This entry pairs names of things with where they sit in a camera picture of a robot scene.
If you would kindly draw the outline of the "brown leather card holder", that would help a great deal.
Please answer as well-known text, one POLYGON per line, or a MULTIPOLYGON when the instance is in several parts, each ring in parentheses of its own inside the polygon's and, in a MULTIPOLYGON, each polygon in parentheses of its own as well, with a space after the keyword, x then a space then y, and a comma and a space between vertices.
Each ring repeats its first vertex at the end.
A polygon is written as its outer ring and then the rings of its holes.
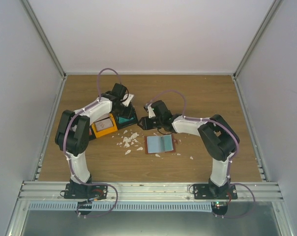
POLYGON ((146 154, 159 154, 159 153, 172 153, 176 152, 176 144, 178 141, 175 139, 174 135, 172 135, 173 139, 173 151, 169 152, 164 152, 162 150, 162 145, 161 145, 161 137, 163 136, 145 136, 144 141, 145 141, 145 153, 146 154))

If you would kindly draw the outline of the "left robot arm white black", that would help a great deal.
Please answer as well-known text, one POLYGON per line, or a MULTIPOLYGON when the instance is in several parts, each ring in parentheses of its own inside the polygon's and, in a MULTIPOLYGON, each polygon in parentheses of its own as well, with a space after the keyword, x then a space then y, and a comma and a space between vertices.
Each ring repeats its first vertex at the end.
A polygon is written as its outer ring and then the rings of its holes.
POLYGON ((86 149, 89 144, 90 126, 102 116, 109 114, 131 118, 133 99, 134 95, 127 87, 116 83, 111 91, 101 94, 87 106, 75 111, 63 111, 55 143, 64 153, 71 173, 69 183, 60 193, 65 199, 94 201, 106 198, 108 185, 93 184, 87 167, 86 149))

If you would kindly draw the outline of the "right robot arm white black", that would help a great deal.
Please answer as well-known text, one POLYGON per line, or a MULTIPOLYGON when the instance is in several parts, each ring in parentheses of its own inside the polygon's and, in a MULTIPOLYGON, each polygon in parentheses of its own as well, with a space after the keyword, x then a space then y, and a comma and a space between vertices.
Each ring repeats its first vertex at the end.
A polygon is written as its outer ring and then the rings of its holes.
POLYGON ((172 114, 161 100, 144 107, 148 116, 140 118, 138 126, 143 130, 163 128, 169 133, 198 136, 212 157, 212 172, 208 180, 209 194, 220 199, 231 188, 230 168, 239 151, 240 139, 220 115, 210 118, 192 118, 172 114))

